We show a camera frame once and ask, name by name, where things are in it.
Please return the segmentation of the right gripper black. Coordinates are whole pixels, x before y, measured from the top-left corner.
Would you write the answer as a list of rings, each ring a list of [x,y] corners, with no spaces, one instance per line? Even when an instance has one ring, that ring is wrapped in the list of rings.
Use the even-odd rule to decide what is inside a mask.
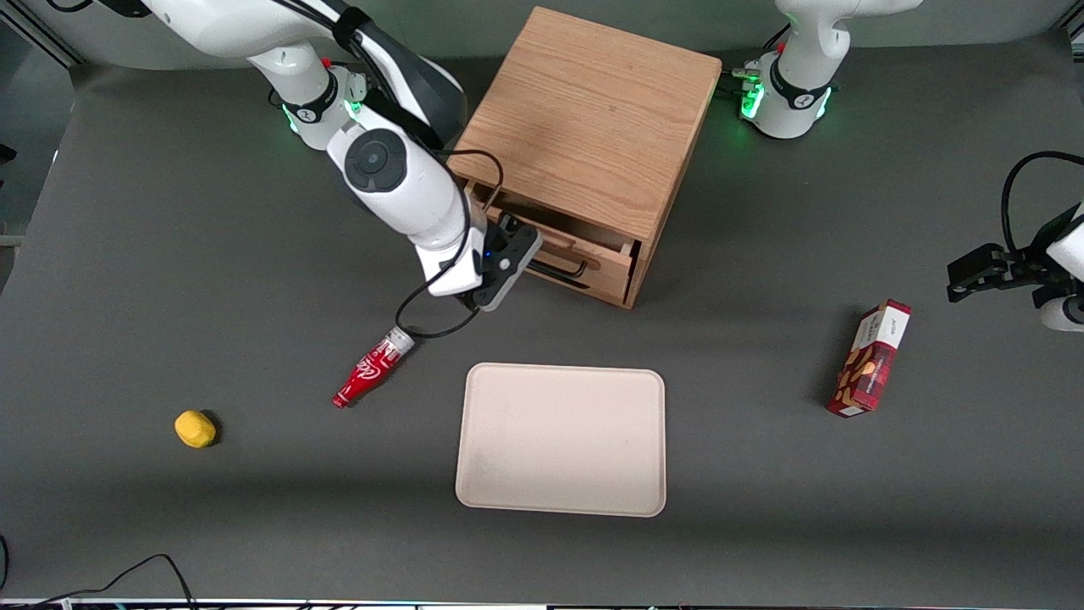
[[[483,293],[507,293],[532,257],[534,228],[511,213],[500,213],[499,228],[487,228],[483,238]]]

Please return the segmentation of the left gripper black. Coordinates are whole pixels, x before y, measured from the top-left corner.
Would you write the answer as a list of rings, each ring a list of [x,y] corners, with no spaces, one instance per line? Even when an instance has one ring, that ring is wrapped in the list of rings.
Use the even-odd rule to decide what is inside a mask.
[[[1064,268],[1054,262],[1047,246],[1005,248],[979,246],[946,267],[949,302],[960,302],[975,293],[1040,286],[1032,293],[1035,309],[1061,298]]]

